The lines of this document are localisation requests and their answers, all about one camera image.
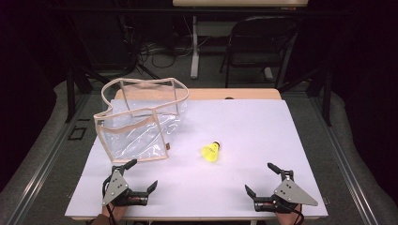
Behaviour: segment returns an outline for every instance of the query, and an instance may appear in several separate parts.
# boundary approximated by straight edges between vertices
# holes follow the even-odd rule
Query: dark background
[[[113,5],[106,0],[95,3],[97,7]],[[146,1],[148,5],[145,6],[150,7],[152,3]],[[171,3],[171,0],[157,1],[164,7],[170,7]],[[90,7],[73,0],[53,4]],[[398,203],[398,185],[394,182],[398,172],[395,147],[398,137],[398,20],[395,13],[398,8],[395,5],[392,1],[381,4],[371,0],[310,0],[308,9],[351,8],[360,18],[349,45],[337,51],[338,60],[331,71],[332,90],[345,102],[360,156],[378,184]],[[35,1],[4,1],[0,6],[0,64],[4,68],[1,93],[5,100],[1,114],[1,189],[18,169],[50,117],[56,101],[53,89],[66,79],[69,69],[54,34],[49,31],[48,22],[40,15]],[[56,19],[70,50],[83,65],[96,69],[123,69],[130,63],[130,50],[122,41],[117,18],[96,17],[75,17],[72,26],[70,20]],[[181,32],[178,31],[181,23],[178,18],[163,17],[162,23],[156,18],[142,19],[146,20],[147,27],[159,28],[147,30],[149,37],[161,42],[159,35],[164,36],[162,44],[173,47],[171,28]],[[322,66],[348,20],[304,21],[286,79],[294,80]]]

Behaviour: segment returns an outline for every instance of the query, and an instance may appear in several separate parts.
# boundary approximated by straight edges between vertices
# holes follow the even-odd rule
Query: yellow object
[[[202,148],[202,157],[207,161],[213,162],[217,160],[219,154],[220,144],[218,142],[213,142]]]

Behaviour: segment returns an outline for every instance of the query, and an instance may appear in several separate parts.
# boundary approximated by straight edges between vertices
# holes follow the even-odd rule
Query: transparent vinyl pouch
[[[115,79],[101,90],[104,112],[94,115],[99,139],[112,162],[168,158],[187,110],[188,88],[174,78]]]

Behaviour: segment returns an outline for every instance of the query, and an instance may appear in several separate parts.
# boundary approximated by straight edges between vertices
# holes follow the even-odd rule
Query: white tabletop
[[[190,100],[176,131],[169,158],[139,162],[125,171],[132,190],[145,191],[158,180],[148,206],[132,206],[127,219],[253,220],[275,218],[255,212],[248,185],[259,197],[269,197],[281,177],[267,167],[272,162],[295,172],[296,183],[318,206],[303,206],[306,218],[328,215],[299,135],[284,100]],[[208,162],[201,147],[217,141],[219,158]],[[88,219],[101,210],[102,182],[112,165],[98,139],[70,201],[67,217]]]
[[[173,0],[175,7],[306,7],[308,0]]]

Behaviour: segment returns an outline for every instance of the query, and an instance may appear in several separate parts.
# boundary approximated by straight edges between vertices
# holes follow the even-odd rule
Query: office chair
[[[230,67],[279,68],[277,88],[288,43],[298,29],[298,21],[290,17],[250,17],[238,22],[232,28],[220,68],[222,72],[226,64],[225,88]]]

